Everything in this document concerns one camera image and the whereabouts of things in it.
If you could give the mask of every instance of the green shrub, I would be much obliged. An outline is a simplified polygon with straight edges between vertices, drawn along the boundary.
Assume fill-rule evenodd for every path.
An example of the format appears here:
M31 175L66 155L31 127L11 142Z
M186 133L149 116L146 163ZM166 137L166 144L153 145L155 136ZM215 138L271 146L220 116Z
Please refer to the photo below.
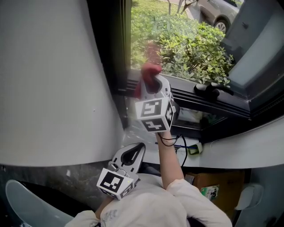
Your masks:
M145 7L144 2L139 1L131 12L131 67L140 69L150 60L146 51L153 43L158 47L163 73L228 86L233 56L226 56L220 47L224 34L184 15L168 15Z

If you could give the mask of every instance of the red object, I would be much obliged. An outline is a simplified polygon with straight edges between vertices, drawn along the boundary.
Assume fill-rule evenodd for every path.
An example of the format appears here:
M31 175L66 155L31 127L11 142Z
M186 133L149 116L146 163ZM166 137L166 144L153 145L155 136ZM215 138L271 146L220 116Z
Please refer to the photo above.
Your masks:
M155 83L154 77L162 71L160 65L155 65L150 62L146 62L141 67L141 75L144 83L146 83L151 92L156 92L158 90L157 84ZM138 82L136 89L134 91L134 96L136 98L141 97L141 80Z

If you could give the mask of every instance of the black cable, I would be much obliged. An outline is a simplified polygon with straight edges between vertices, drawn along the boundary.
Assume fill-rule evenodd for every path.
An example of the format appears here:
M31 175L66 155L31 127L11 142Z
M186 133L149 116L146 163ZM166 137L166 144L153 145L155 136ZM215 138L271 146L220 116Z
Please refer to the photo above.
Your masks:
M176 136L176 138L166 139L166 138L162 137L160 133L158 133L158 135L159 135L159 137L160 137L160 139L161 139L161 141L162 141L162 144L165 145L166 147L171 147L171 146L173 146L173 145L177 142L178 138L180 137L180 136ZM174 143L170 144L170 145L167 145L167 144L164 143L163 140L176 140L176 141L175 141Z
M186 147L186 141L185 141L185 137L183 135L181 135L183 142L185 143L185 159L181 165L181 167L183 167L183 165L185 164L186 158L187 158L187 147Z
M165 146L167 146L167 147L173 146L173 145L177 142L178 138L179 138L179 137L182 137L183 142L184 142L184 144L185 144L185 159L184 159L184 161L183 161L183 163L182 163L182 165L181 165L181 167L183 167L183 165L185 164L186 158L187 158L187 147L186 147L185 137L184 137L182 134L180 134L180 135L176 136L176 138L166 139L166 138L162 137L160 133L158 133L158 135L159 135L159 137L160 137L160 139L161 139L161 141L162 141L162 144L165 145ZM176 140L176 141L175 141L174 143L170 144L170 145L167 145L167 144L164 143L163 140Z

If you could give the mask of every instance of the cardboard box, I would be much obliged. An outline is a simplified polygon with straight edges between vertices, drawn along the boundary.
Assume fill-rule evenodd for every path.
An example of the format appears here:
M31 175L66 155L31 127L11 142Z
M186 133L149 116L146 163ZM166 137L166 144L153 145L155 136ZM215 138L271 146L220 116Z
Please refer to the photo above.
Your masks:
M244 171L221 173L187 173L185 179L197 187L203 194L207 193L211 201L224 211L229 218L239 202L245 180Z

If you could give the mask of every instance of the white panel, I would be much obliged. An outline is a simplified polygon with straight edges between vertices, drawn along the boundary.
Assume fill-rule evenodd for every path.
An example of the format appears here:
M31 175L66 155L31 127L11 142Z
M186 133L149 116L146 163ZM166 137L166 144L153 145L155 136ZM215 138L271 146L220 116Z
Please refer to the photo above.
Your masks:
M0 163L107 160L122 126L86 1L0 1Z
M201 167L257 168L284 163L284 118L203 146Z

